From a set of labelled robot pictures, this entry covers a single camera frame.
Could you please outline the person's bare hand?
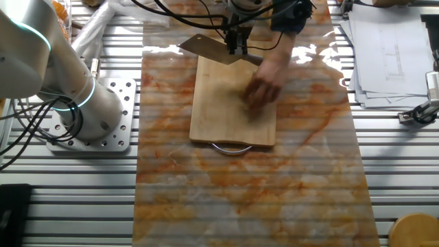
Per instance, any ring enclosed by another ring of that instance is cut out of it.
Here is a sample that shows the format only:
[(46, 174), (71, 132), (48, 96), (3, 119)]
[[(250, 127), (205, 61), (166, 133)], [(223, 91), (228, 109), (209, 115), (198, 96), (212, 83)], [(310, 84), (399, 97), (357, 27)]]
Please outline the person's bare hand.
[(261, 63), (243, 94), (250, 112), (261, 110), (278, 99), (287, 81), (288, 66), (288, 61), (271, 58)]

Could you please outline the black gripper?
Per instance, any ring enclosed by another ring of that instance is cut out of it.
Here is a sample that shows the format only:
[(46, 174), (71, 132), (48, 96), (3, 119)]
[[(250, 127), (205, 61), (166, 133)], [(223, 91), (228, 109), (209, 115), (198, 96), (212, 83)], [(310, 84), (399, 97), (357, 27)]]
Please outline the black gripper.
[(248, 48), (246, 39), (249, 37), (253, 21), (244, 22), (243, 19), (225, 19), (225, 25), (235, 24), (233, 27), (224, 28), (224, 41), (230, 55), (247, 55)]

